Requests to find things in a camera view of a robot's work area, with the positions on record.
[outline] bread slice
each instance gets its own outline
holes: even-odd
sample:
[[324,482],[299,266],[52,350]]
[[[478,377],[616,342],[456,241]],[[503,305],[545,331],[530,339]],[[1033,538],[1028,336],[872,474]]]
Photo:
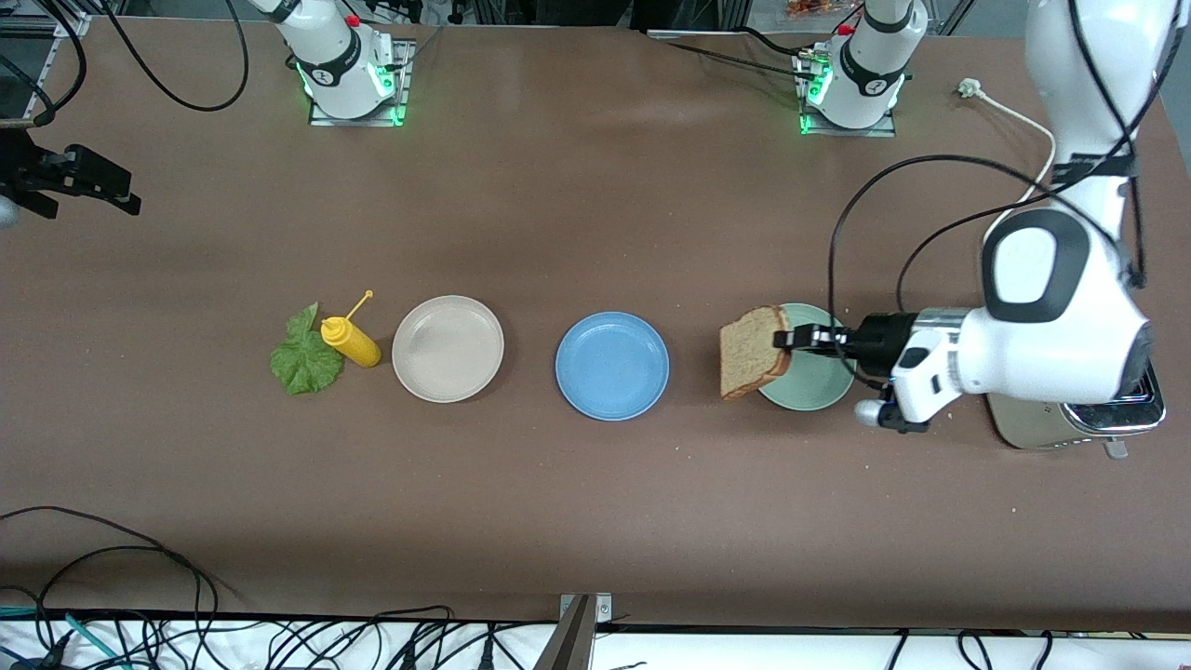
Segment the bread slice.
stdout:
[[756,307],[719,328],[719,396],[740,399],[781,377],[790,352],[773,346],[773,333],[790,330],[786,309]]

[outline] brown table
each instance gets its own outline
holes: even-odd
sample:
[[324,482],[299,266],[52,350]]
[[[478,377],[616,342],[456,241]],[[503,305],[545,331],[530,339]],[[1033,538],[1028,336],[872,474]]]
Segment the brown table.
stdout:
[[[211,104],[238,76],[226,23],[127,21],[162,79]],[[248,25],[252,74],[218,114],[151,88],[99,23],[82,93],[46,146],[133,173],[139,218],[69,200],[0,232],[0,506],[58,503],[156,536],[244,612],[368,614],[445,602],[549,618],[615,594],[628,621],[1186,630],[1191,626],[1187,179],[1160,108],[1145,151],[1155,362],[1171,417],[1112,463],[1008,449],[965,399],[928,436],[717,397],[716,333],[763,302],[824,303],[827,242],[873,173],[936,152],[1034,171],[1043,142],[952,94],[964,76],[1040,115],[1016,40],[927,39],[896,139],[803,137],[792,86],[611,29],[448,29],[419,60],[409,124],[311,129],[287,51]],[[425,37],[429,31],[422,32]],[[743,38],[705,46],[781,61]],[[73,75],[64,48],[52,88]],[[841,315],[892,305],[928,232],[1019,194],[966,165],[878,186],[841,249]],[[978,299],[977,224],[913,271],[912,307]],[[287,397],[286,318],[376,296],[392,338],[416,303],[475,296],[507,339],[494,383],[418,401],[386,361]],[[560,396],[575,320],[625,309],[672,362],[648,414],[600,424]],[[0,527],[5,581],[39,583],[114,533],[48,515]],[[189,607],[160,559],[83,571],[57,606]]]

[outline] mustard bottle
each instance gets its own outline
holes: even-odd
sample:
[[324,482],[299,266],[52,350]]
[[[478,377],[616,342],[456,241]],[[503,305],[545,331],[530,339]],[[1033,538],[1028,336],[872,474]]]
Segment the mustard bottle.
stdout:
[[363,330],[351,323],[351,314],[356,313],[364,300],[372,298],[372,290],[364,290],[364,296],[360,298],[356,306],[351,307],[348,315],[332,315],[323,319],[319,332],[323,342],[333,347],[335,351],[351,359],[360,368],[372,368],[380,363],[380,347]]

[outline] yellow nozzle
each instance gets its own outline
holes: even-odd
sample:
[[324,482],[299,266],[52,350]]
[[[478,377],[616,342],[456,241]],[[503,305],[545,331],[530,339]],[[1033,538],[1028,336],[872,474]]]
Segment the yellow nozzle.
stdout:
[[372,290],[364,290],[364,296],[360,298],[360,301],[356,302],[356,306],[351,307],[351,311],[348,312],[348,315],[343,318],[351,320],[351,314],[356,313],[356,309],[360,308],[360,305],[364,303],[364,300],[367,300],[368,298],[372,298]]

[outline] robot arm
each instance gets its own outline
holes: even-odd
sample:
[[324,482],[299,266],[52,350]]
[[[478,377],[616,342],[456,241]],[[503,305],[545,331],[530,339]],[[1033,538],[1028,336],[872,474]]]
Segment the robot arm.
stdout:
[[905,65],[925,33],[922,0],[868,0],[856,31],[827,44],[831,69],[807,101],[836,125],[872,126],[896,102]]
[[360,118],[394,95],[386,68],[392,38],[357,17],[339,14],[335,0],[249,0],[276,24],[294,52],[306,93],[329,115]]
[[[1080,0],[1092,60],[1125,123],[1149,94],[1177,1]],[[1185,25],[1185,7],[1181,20]],[[842,352],[868,375],[890,378],[880,401],[858,406],[862,422],[925,431],[964,394],[1108,403],[1134,389],[1146,371],[1152,332],[1130,298],[1129,263],[1118,244],[1128,177],[1104,170],[1131,161],[1103,159],[1121,150],[1122,132],[1084,64],[1072,25],[1066,0],[1033,0],[1027,62],[1058,140],[1055,181],[1078,180],[1064,196],[1091,221],[1055,203],[990,228],[979,308],[869,314],[854,331],[837,330],[835,343],[822,326],[803,326],[781,343],[827,356]],[[1085,175],[1091,165],[1099,167]]]

